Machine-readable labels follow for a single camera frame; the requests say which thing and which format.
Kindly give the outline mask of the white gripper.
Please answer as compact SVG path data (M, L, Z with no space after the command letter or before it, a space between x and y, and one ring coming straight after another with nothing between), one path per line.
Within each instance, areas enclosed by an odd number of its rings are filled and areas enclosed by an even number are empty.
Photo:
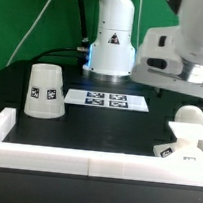
M203 98L203 65L176 51L178 26L151 28L139 47L131 79L137 83Z

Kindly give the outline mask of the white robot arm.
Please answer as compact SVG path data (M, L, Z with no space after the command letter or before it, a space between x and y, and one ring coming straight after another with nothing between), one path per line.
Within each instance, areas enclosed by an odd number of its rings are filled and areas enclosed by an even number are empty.
M131 78L203 98L203 0L165 0L178 25L148 29L139 48L130 42L135 9L130 0L99 0L94 42L88 41L83 0L77 1L82 44L89 52L85 75L113 82Z

